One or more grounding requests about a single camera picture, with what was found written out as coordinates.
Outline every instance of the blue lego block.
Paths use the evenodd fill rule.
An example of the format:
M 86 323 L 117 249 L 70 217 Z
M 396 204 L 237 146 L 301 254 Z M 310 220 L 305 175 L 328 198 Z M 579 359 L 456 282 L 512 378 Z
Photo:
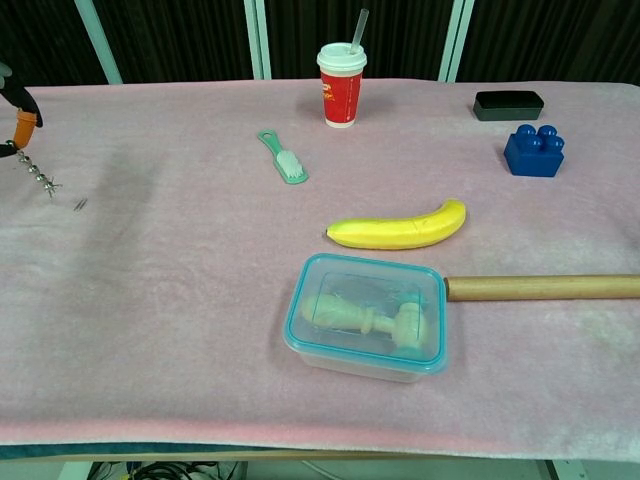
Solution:
M 564 155 L 564 140 L 551 125 L 536 129 L 531 125 L 520 125 L 516 133 L 509 135 L 504 149 L 509 170 L 513 175 L 528 177 L 554 177 Z

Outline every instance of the wooden handle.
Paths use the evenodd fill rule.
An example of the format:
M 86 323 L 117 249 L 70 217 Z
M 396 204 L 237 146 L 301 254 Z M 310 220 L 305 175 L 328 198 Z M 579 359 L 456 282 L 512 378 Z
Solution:
M 447 300 L 640 298 L 640 275 L 549 275 L 445 278 Z

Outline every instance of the red paper cup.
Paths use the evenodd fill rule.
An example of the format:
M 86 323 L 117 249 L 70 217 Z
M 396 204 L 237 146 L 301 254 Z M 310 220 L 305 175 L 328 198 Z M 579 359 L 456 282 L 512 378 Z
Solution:
M 356 119 L 360 80 L 367 56 L 362 46 L 354 54 L 349 53 L 350 48 L 350 43 L 330 43 L 322 47 L 317 58 L 325 122 L 334 128 L 350 127 Z

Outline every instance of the green toothbrush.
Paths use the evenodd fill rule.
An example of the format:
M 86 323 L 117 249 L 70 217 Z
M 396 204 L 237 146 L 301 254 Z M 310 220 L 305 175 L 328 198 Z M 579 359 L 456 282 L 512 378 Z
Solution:
M 273 164 L 285 182 L 294 185 L 296 183 L 302 183 L 309 178 L 309 175 L 307 175 L 307 172 L 298 161 L 295 153 L 282 148 L 275 131 L 262 130 L 258 133 L 258 138 L 269 147 L 269 150 L 273 153 Z

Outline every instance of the yellow banana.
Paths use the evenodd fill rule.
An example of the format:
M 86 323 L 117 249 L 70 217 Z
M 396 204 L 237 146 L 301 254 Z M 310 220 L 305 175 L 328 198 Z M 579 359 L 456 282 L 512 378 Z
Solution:
M 381 250 L 425 247 L 453 235 L 466 216 L 464 203 L 448 199 L 438 210 L 419 217 L 341 220 L 327 229 L 327 236 L 345 247 Z

